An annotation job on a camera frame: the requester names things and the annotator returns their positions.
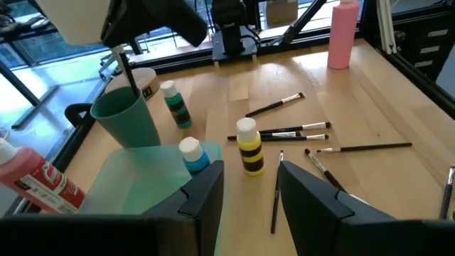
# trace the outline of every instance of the blue paint bottle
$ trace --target blue paint bottle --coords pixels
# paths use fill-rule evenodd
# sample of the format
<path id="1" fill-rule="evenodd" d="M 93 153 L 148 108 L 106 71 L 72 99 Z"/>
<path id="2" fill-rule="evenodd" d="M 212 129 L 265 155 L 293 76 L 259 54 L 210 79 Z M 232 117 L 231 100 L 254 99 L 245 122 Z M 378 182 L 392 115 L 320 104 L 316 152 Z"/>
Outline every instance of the blue paint bottle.
<path id="1" fill-rule="evenodd" d="M 178 145 L 183 156 L 183 163 L 191 176 L 198 175 L 203 169 L 210 165 L 207 152 L 202 149 L 197 139 L 186 137 Z"/>
<path id="2" fill-rule="evenodd" d="M 190 113 L 188 112 L 185 102 L 183 101 L 182 94 L 176 89 L 175 82 L 164 82 L 160 85 L 160 88 L 164 95 L 164 101 L 168 105 L 172 117 L 177 123 L 177 127 L 190 127 L 192 124 Z"/>

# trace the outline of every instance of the red paint bottle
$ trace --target red paint bottle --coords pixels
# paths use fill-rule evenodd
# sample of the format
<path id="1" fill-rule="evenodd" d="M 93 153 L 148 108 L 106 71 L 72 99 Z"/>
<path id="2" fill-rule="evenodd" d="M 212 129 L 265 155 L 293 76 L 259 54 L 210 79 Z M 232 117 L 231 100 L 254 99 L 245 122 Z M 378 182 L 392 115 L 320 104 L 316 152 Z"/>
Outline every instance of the red paint bottle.
<path id="1" fill-rule="evenodd" d="M 33 149 L 0 139 L 0 182 L 50 213 L 76 213 L 85 193 Z"/>

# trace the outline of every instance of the pink bottle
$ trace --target pink bottle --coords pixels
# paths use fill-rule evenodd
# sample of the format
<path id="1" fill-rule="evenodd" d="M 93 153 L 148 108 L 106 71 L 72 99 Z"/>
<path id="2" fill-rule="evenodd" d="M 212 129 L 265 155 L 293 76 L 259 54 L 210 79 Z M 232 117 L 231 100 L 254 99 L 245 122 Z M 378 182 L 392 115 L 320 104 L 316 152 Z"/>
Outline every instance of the pink bottle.
<path id="1" fill-rule="evenodd" d="M 327 65 L 329 68 L 339 70 L 349 66 L 359 7 L 360 4 L 357 0 L 340 0 L 340 4 L 333 7 L 330 43 L 328 44 Z"/>
<path id="2" fill-rule="evenodd" d="M 75 213 L 85 193 L 28 147 L 0 139 L 0 182 L 50 213 Z"/>

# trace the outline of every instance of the black stripe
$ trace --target black stripe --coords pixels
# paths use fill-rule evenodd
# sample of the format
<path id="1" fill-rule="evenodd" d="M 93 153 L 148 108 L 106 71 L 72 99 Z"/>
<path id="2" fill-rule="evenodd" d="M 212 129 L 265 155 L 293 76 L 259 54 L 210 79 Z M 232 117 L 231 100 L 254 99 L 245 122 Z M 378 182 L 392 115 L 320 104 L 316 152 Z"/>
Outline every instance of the black stripe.
<path id="1" fill-rule="evenodd" d="M 183 100 L 181 100 L 180 102 L 177 102 L 174 105 L 168 105 L 169 110 L 171 110 L 172 112 L 176 112 L 179 109 L 181 109 L 182 107 L 185 107 L 185 102 Z"/>
<path id="2" fill-rule="evenodd" d="M 259 146 L 256 149 L 253 149 L 252 151 L 246 151 L 243 149 L 240 149 L 240 156 L 243 157 L 253 157 L 261 153 L 262 150 L 262 143 L 259 144 Z"/>
<path id="3" fill-rule="evenodd" d="M 191 117 L 190 117 L 190 113 L 188 112 L 188 110 L 186 110 L 185 112 L 183 112 L 183 113 L 179 114 L 178 116 L 174 117 L 174 120 L 176 121 L 177 124 L 184 124 L 189 119 L 191 119 Z"/>
<path id="4" fill-rule="evenodd" d="M 259 171 L 262 167 L 264 167 L 264 157 L 252 163 L 243 162 L 243 168 L 247 171 Z"/>

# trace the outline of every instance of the paint bottle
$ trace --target paint bottle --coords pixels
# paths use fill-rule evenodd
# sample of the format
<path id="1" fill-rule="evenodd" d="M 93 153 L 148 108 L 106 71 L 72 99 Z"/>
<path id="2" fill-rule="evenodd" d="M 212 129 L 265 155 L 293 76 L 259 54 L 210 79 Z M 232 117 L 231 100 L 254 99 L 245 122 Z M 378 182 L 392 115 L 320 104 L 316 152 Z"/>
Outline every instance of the paint bottle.
<path id="1" fill-rule="evenodd" d="M 261 135 L 257 131 L 256 121 L 253 118 L 245 117 L 237 121 L 237 144 L 245 173 L 249 176 L 263 174 Z"/>
<path id="2" fill-rule="evenodd" d="M 197 139 L 186 137 L 178 145 L 183 156 L 183 163 L 191 176 L 198 175 L 203 169 L 210 165 L 207 152 L 202 149 Z"/>
<path id="3" fill-rule="evenodd" d="M 327 66 L 329 68 L 340 70 L 349 66 L 359 7 L 357 0 L 340 0 L 340 4 L 333 7 L 328 44 Z"/>
<path id="4" fill-rule="evenodd" d="M 161 91 L 164 95 L 164 101 L 171 111 L 173 119 L 177 123 L 178 128 L 188 128 L 191 126 L 192 121 L 190 113 L 185 106 L 182 94 L 177 91 L 174 81 L 167 81 L 160 85 Z"/>
<path id="5" fill-rule="evenodd" d="M 33 149 L 0 138 L 0 182 L 49 213 L 76 213 L 85 193 Z"/>

